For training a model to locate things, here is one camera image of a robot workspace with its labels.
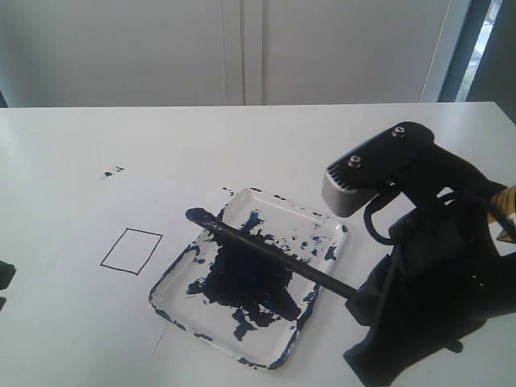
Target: black paintbrush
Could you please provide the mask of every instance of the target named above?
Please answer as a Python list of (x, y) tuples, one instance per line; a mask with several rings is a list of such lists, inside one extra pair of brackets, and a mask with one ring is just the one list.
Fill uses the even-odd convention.
[(305, 262), (296, 260), (293, 256), (288, 256), (275, 246), (268, 245), (253, 235), (244, 234), (228, 226), (204, 208), (190, 208), (186, 211), (186, 218), (230, 243), (259, 252), (264, 258), (289, 268), (300, 276), (321, 285), (339, 296), (350, 298), (356, 292), (356, 289), (353, 289), (351, 286), (328, 276), (316, 268), (312, 268)]

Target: brush handle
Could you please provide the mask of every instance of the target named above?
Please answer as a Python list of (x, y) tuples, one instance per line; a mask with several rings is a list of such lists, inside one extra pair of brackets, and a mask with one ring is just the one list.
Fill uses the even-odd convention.
[(225, 239), (230, 243), (235, 243), (239, 246), (249, 248), (260, 253), (264, 258), (273, 260), (282, 266), (289, 268), (300, 276), (321, 285), (323, 288), (326, 288), (341, 297), (350, 298), (356, 293), (356, 289), (351, 286), (312, 268), (305, 262), (296, 260), (294, 257), (278, 251), (276, 247), (262, 242), (254, 235), (244, 234), (243, 232), (228, 226), (204, 208), (190, 208), (186, 211), (185, 215), (189, 221), (201, 226), (212, 234)]

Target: plastic tray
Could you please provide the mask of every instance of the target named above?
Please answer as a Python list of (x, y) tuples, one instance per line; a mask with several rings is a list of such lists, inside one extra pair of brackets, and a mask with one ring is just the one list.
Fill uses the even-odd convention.
[[(330, 273), (347, 238), (347, 228), (340, 219), (259, 189), (245, 189), (236, 194), (221, 216), (225, 223), (253, 235), (262, 235), (266, 243), (276, 244), (325, 273)], [(227, 265), (224, 261), (227, 254), (223, 248), (214, 241), (212, 234), (203, 231), (152, 288), (151, 305), (182, 330), (193, 333), (242, 364), (253, 368), (278, 368), (286, 361), (312, 313), (318, 286), (287, 269), (283, 269), (287, 273), (282, 272), (282, 268), (269, 268), (268, 272), (263, 272), (261, 267), (253, 267), (256, 262), (250, 261), (251, 257), (246, 254), (232, 259), (237, 259), (232, 264), (238, 266), (233, 267), (233, 271), (224, 266)], [(239, 275), (239, 270), (249, 267), (251, 272)], [(231, 277), (220, 277), (227, 273)], [(267, 277), (272, 273), (281, 275), (265, 280), (260, 277), (255, 282), (255, 276)], [(280, 292), (281, 297), (271, 301), (269, 288), (259, 290), (259, 296), (255, 296), (261, 280), (266, 286), (272, 286), (273, 292)], [(249, 282), (255, 286), (251, 291)], [(235, 290), (239, 286), (246, 289)], [(235, 297), (247, 300), (243, 306), (238, 300), (228, 299), (235, 294), (238, 295)], [(280, 304), (287, 307), (278, 308)]]

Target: white wall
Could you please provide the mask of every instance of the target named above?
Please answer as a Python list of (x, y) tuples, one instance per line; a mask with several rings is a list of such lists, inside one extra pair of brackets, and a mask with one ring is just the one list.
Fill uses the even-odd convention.
[(0, 89), (9, 106), (237, 103), (223, 3), (232, 1), (0, 0)]
[(435, 101), (469, 2), (0, 0), (0, 89), (10, 106)]

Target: screw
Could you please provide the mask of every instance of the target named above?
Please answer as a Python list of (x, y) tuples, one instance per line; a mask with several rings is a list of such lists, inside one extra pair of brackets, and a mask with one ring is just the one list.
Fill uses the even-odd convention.
[(405, 137), (405, 128), (404, 127), (395, 127), (393, 130), (393, 137), (397, 139), (402, 139)]
[(362, 159), (360, 159), (359, 156), (351, 156), (349, 158), (349, 161), (347, 162), (347, 166), (349, 168), (354, 168), (354, 169), (360, 168), (361, 161), (362, 161)]

